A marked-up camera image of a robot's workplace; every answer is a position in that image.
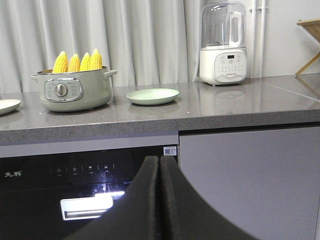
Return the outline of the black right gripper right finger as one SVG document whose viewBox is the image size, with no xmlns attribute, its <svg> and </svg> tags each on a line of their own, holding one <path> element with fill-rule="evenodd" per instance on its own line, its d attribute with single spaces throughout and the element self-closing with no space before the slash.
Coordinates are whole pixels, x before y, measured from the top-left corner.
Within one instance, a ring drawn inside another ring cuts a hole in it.
<svg viewBox="0 0 320 240">
<path fill-rule="evenodd" d="M 159 160 L 161 226 L 165 240 L 254 240 L 212 208 L 194 189 L 173 156 Z"/>
</svg>

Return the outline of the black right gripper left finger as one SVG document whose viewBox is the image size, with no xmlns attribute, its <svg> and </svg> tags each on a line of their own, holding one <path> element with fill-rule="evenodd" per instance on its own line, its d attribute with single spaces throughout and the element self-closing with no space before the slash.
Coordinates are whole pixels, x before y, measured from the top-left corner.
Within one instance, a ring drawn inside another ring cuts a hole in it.
<svg viewBox="0 0 320 240">
<path fill-rule="evenodd" d="M 157 156 L 145 157 L 125 194 L 105 213 L 65 240 L 156 240 Z"/>
</svg>

